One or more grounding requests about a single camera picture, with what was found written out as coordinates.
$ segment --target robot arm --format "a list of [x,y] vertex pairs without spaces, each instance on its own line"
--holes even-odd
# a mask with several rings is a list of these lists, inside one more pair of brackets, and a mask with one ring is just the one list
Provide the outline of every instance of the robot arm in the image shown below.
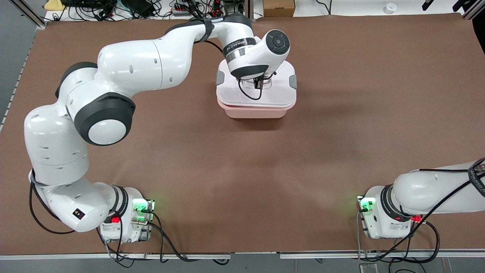
[[143,197],[134,188],[91,184],[84,177],[89,168],[86,143],[106,146],[126,137],[135,110],[131,98],[181,84],[190,69],[194,43],[208,38],[220,40],[229,70],[238,79],[273,73],[290,50],[281,31],[254,37],[243,15],[189,21],[158,39],[108,45],[97,64],[71,66],[56,91],[57,102],[27,115],[24,137],[33,167],[29,180],[63,223],[78,232],[101,225],[105,239],[144,239],[147,227],[138,224],[144,219],[139,208],[147,209],[149,202],[137,205]]
[[[441,200],[468,181],[469,169],[483,173],[485,165],[479,161],[436,169],[414,170],[399,175],[394,184],[369,189],[366,196],[359,201],[360,208],[364,211],[368,237],[379,239],[406,236],[410,232],[411,217],[427,214]],[[478,180],[484,183],[485,176],[479,175]],[[484,196],[473,185],[467,185],[448,198],[433,213],[482,210],[485,210]]]

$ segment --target black circular button pad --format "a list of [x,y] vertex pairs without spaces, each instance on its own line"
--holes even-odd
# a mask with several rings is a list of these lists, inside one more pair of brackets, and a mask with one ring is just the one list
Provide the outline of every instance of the black circular button pad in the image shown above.
[[272,30],[266,35],[266,45],[271,52],[283,55],[290,49],[290,40],[282,31]]

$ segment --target yellow object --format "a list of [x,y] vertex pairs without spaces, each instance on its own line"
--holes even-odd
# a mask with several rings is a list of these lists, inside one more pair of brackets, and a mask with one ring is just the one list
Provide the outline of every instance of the yellow object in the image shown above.
[[64,10],[65,6],[61,3],[61,0],[48,0],[44,5],[46,10]]

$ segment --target gray floor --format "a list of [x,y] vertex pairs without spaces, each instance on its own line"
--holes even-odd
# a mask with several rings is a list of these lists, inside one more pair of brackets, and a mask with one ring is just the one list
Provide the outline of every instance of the gray floor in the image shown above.
[[[30,0],[36,10],[44,0]],[[0,0],[0,119],[7,108],[18,75],[30,50],[35,35],[35,26],[31,24],[10,2]],[[313,259],[281,260],[279,255],[232,255],[230,263],[219,266],[212,261],[184,263],[170,260],[165,264],[158,261],[138,261],[129,270],[109,259],[62,259],[62,260],[0,260],[0,272],[9,273],[78,273],[78,272],[158,272],[165,273],[217,273],[217,272],[265,272],[265,273],[358,273],[361,262],[353,259],[326,259],[323,264]],[[388,264],[379,262],[379,272],[388,272]],[[485,258],[437,258],[424,265],[427,273],[485,273]],[[392,272],[409,269],[416,273],[423,271],[415,264],[393,264]]]

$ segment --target cardboard box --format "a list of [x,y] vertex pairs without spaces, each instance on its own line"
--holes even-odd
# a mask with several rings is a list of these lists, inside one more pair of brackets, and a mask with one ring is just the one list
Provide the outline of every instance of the cardboard box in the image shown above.
[[295,2],[293,0],[264,0],[265,17],[293,17]]

